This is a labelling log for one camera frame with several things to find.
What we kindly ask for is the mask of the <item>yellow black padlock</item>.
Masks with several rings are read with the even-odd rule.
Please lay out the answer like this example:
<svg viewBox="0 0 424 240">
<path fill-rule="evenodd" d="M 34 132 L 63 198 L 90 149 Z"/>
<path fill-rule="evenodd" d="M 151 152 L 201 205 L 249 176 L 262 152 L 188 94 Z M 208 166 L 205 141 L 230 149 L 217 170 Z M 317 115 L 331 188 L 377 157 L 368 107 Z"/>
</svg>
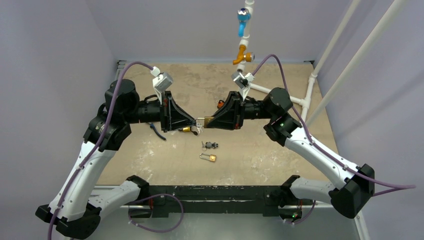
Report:
<svg viewBox="0 0 424 240">
<path fill-rule="evenodd" d="M 197 136 L 197 135 L 198 135 L 198 132 L 197 132 L 197 131 L 195 131 L 195 130 L 192 130 L 192 127 L 191 127 L 191 126 L 187 126 L 187 127 L 180 128 L 180 129 L 178 129 L 178 131 L 179 131 L 179 132 L 183 132 L 183 133 L 192 133 L 192 134 L 194 134 L 195 136 Z"/>
</svg>

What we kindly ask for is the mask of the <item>black key bunch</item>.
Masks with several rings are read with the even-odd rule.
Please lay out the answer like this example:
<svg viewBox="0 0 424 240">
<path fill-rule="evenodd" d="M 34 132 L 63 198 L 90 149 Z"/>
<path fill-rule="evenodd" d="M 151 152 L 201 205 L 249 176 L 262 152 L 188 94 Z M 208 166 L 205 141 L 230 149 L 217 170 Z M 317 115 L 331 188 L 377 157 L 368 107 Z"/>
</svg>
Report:
<svg viewBox="0 0 424 240">
<path fill-rule="evenodd" d="M 203 142 L 202 141 L 201 143 L 202 143 L 202 148 L 203 149 L 216 149 L 216 148 L 219 147 L 219 144 L 216 143 L 216 142 L 210 142 L 210 141 Z"/>
</svg>

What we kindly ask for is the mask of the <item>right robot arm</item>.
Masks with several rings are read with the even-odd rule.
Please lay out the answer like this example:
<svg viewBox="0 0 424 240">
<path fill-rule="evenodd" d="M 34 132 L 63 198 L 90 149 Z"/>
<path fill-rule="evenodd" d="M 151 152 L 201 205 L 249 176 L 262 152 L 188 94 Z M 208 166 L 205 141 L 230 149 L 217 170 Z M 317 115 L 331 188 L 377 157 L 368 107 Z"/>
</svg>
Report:
<svg viewBox="0 0 424 240">
<path fill-rule="evenodd" d="M 280 206 L 309 199 L 332 205 L 346 218 L 355 218 L 375 192 L 374 169 L 367 164 L 358 166 L 321 145 L 289 114 L 292 107 L 289 93 L 281 87 L 273 88 L 263 100 L 243 99 L 231 91 L 223 106 L 205 117 L 204 127 L 238 130 L 245 120 L 268 119 L 263 129 L 272 141 L 297 153 L 328 178 L 325 182 L 292 175 L 280 187 Z"/>
</svg>

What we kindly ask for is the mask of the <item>orange black padlock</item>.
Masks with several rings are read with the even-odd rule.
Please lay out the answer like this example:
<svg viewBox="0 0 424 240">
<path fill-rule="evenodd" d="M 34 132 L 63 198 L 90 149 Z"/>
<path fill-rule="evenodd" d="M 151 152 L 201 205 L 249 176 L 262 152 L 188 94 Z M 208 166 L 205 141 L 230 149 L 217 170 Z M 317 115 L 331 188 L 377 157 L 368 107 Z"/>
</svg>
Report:
<svg viewBox="0 0 424 240">
<path fill-rule="evenodd" d="M 224 105 L 224 103 L 225 103 L 225 101 L 224 101 L 224 100 L 219 100 L 219 101 L 218 101 L 218 103 L 217 103 L 217 108 L 218 108 L 218 109 L 222 108 L 222 107 L 223 107 L 223 105 Z"/>
</svg>

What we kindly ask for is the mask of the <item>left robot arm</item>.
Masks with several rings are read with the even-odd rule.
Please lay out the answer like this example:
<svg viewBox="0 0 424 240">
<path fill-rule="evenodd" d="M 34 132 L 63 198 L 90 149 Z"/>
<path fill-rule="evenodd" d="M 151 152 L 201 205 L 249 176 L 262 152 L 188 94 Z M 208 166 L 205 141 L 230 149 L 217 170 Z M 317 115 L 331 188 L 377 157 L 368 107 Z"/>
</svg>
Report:
<svg viewBox="0 0 424 240">
<path fill-rule="evenodd" d="M 159 122 L 164 132 L 196 125 L 196 120 L 180 108 L 170 91 L 154 101 L 140 100 L 135 83 L 129 79 L 113 82 L 103 103 L 88 125 L 77 161 L 62 189 L 36 216 L 65 237 L 88 238 L 110 212 L 135 202 L 146 203 L 149 183 L 136 176 L 106 194 L 92 197 L 100 175 L 131 134 L 131 124 Z"/>
</svg>

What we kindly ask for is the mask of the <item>brass padlock long shackle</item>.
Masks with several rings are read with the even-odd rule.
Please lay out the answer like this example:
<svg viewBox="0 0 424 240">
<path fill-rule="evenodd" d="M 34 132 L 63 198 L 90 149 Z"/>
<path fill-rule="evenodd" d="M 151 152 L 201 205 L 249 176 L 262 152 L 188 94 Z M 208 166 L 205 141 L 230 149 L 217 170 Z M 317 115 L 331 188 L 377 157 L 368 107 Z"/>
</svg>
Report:
<svg viewBox="0 0 424 240">
<path fill-rule="evenodd" d="M 216 156 L 216 155 L 214 155 L 214 154 L 201 153 L 201 154 L 199 155 L 199 158 L 200 158 L 200 159 L 203 159 L 203 160 L 207 160 L 207 161 L 209 161 L 209 162 L 215 162 L 215 161 L 216 161 L 216 159 L 217 159 L 217 156 Z"/>
</svg>

